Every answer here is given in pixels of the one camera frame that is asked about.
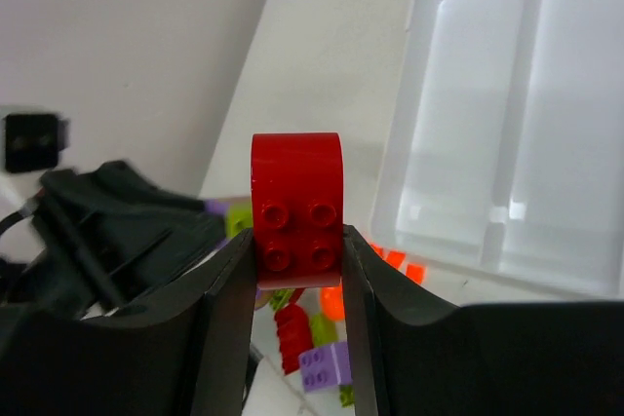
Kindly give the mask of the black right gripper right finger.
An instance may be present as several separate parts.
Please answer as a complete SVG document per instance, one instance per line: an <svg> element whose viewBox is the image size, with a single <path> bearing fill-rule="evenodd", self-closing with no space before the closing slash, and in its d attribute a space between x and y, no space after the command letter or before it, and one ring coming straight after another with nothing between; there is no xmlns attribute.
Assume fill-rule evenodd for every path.
<svg viewBox="0 0 624 416"><path fill-rule="evenodd" d="M359 415L619 415L619 301L457 306L343 231Z"/></svg>

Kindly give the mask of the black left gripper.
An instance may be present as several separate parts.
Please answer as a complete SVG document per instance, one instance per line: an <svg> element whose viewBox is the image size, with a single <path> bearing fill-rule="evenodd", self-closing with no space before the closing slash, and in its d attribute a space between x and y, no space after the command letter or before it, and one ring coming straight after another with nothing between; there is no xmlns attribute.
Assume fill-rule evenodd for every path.
<svg viewBox="0 0 624 416"><path fill-rule="evenodd" d="M93 171L49 170L30 224L44 244L30 263L1 268L1 302L80 318L164 286L226 239L224 217L204 201L163 190L124 160Z"/></svg>

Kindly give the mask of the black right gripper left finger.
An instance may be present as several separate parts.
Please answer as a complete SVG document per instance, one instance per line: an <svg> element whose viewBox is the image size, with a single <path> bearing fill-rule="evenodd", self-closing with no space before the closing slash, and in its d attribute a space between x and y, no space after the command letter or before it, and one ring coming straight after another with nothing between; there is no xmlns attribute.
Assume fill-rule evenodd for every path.
<svg viewBox="0 0 624 416"><path fill-rule="evenodd" d="M1 310L5 415L238 415L254 313L254 237L111 316Z"/></svg>

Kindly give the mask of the purple sloped lego brick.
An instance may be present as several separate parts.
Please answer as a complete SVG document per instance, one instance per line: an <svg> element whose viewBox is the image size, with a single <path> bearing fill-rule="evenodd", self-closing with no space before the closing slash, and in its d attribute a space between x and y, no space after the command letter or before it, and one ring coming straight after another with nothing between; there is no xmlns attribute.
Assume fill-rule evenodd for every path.
<svg viewBox="0 0 624 416"><path fill-rule="evenodd" d="M303 391L306 393L353 383L348 344L329 343L298 357Z"/></svg>

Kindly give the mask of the red curved lego brick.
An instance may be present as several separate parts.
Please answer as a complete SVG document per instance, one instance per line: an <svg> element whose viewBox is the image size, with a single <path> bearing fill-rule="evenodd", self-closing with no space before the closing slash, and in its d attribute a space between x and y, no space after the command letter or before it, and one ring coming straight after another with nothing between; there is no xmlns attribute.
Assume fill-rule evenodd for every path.
<svg viewBox="0 0 624 416"><path fill-rule="evenodd" d="M339 283L343 194L337 133L253 136L251 195L259 288Z"/></svg>

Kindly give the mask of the lime green lego brick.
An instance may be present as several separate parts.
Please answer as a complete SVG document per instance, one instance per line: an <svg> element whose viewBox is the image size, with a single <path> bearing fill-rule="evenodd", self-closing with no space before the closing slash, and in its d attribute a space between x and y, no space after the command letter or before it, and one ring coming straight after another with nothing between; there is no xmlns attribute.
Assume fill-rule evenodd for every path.
<svg viewBox="0 0 624 416"><path fill-rule="evenodd" d="M235 238L245 229L252 228L254 219L250 204L232 204L224 215L225 234L228 240Z"/></svg>

